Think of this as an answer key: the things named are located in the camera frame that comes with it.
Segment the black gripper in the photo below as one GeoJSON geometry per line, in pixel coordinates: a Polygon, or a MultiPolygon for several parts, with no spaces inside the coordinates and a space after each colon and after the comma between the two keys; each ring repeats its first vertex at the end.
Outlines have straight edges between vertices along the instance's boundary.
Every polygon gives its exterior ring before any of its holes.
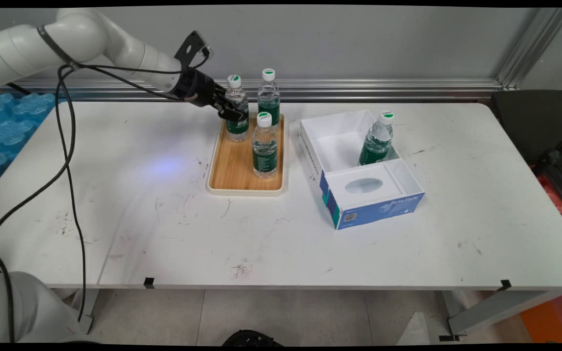
{"type": "Polygon", "coordinates": [[[216,106],[217,115],[223,120],[240,122],[248,119],[248,113],[227,97],[227,89],[198,69],[190,69],[179,76],[179,98],[194,106],[216,106]]]}

